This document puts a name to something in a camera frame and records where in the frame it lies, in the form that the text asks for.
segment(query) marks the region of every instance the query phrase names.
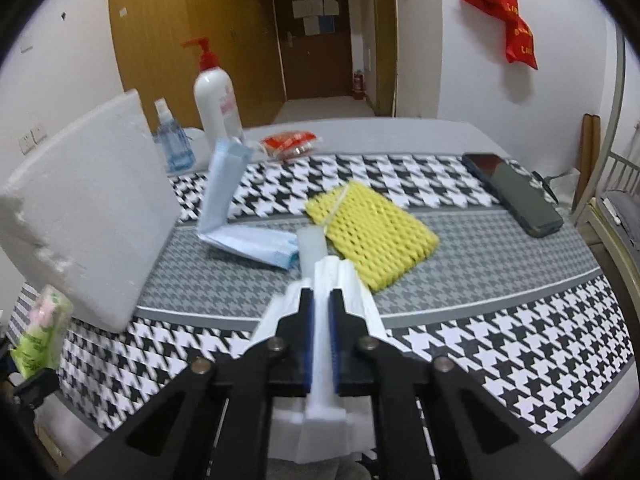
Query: fire extinguisher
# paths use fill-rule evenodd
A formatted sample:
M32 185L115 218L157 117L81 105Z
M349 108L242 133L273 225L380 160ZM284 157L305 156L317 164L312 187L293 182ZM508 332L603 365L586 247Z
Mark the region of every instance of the fire extinguisher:
M358 101L364 99L364 74L362 70L353 73L353 98Z

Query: spray bottle cap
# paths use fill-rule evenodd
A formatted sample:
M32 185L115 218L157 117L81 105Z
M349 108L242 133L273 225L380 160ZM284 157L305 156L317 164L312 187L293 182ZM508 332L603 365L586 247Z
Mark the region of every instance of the spray bottle cap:
M204 72L205 70L210 70L211 68L218 68L220 66L220 62L218 60L218 56L216 56L213 52L209 51L209 38L194 38L193 40L185 41L182 46L195 46L199 45L202 49L202 54L200 54L200 71Z
M169 110L169 107L166 105L164 97L156 101L156 112L158 112L158 119L160 119L160 124L168 123L174 118L171 110Z

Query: red plastic wrapper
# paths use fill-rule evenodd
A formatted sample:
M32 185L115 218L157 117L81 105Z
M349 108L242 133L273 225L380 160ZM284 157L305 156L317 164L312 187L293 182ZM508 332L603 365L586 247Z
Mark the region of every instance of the red plastic wrapper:
M265 137L260 141L264 150L271 158L285 160L309 152L319 139L311 132L281 132Z
M503 20L506 23L506 57L510 63L520 61L538 69L533 52L533 34L520 17L518 0L465 0L482 10L485 14Z

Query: green package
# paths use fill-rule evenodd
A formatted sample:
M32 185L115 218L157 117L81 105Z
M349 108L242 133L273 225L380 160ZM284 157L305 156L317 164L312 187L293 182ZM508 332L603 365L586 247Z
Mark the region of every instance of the green package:
M72 303L52 286L47 285L40 293L29 314L31 322L27 330L11 350L11 357L25 379L42 368L58 368L72 312Z

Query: phone screen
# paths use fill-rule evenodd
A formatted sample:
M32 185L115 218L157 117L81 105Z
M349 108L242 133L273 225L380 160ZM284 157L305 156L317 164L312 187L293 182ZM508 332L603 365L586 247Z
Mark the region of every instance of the phone screen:
M511 205L531 227L542 227L561 221L561 216L551 204L546 202L540 192L497 155L465 155L486 176L486 179L502 195L502 199Z

